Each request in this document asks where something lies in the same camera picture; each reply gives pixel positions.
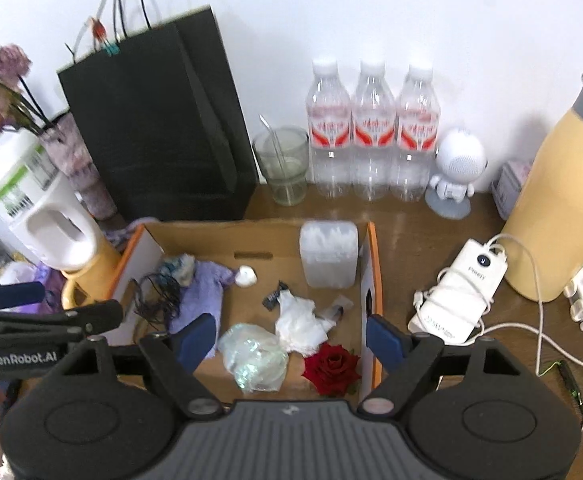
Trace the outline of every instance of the glass cup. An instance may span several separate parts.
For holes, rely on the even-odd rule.
[[[309,136],[302,128],[282,126],[274,130],[278,150],[269,131],[259,134],[252,147],[258,167],[272,190],[274,202],[297,205],[307,194],[305,174],[309,168]]]

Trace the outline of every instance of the yellow object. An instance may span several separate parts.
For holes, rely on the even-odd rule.
[[[503,229],[536,260],[542,301],[555,300],[583,266],[583,90],[545,138]],[[529,258],[511,240],[507,282],[537,300]]]
[[[98,243],[98,252],[88,264],[80,270],[65,271],[67,283],[62,290],[62,307],[65,310],[106,300],[110,283],[116,275],[116,267],[121,261],[120,253],[109,241],[102,237]],[[76,301],[76,293],[81,299]]]

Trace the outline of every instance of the crumpled tissue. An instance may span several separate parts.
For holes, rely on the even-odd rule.
[[[312,300],[294,297],[289,290],[282,290],[278,299],[281,315],[276,321],[276,335],[286,352],[298,352],[310,357],[328,340],[327,332],[335,327],[331,319],[319,319]]]

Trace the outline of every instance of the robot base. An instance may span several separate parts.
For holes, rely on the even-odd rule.
[[[434,213],[449,220],[462,220],[471,211],[471,204],[467,197],[463,198],[462,202],[456,202],[450,198],[443,199],[431,187],[428,187],[425,192],[425,202]]]

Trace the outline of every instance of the wooden table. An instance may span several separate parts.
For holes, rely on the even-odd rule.
[[[407,331],[414,314],[412,298],[415,290],[435,284],[436,275],[452,263],[468,238],[486,242],[501,231],[504,222],[498,216],[492,196],[480,194],[472,201],[471,214],[462,221],[444,220],[436,216],[424,202],[404,203],[396,198],[366,203],[354,196],[337,200],[322,198],[310,187],[307,198],[294,207],[276,205],[267,187],[259,186],[252,197],[246,219],[323,218],[373,221],[380,249],[383,307],[385,317],[399,329]],[[485,325],[517,321],[538,326],[538,306],[519,296],[507,282],[499,286],[494,305],[485,316]],[[567,351],[583,360],[583,332],[569,317],[569,302],[562,296],[545,305],[545,332]],[[499,330],[493,335],[521,362],[533,369],[537,338],[518,329]],[[541,369],[560,358],[548,345],[543,345]],[[583,391],[583,368],[572,367]],[[542,380],[580,418],[571,397],[564,389],[554,368]],[[583,480],[583,439],[568,478]]]

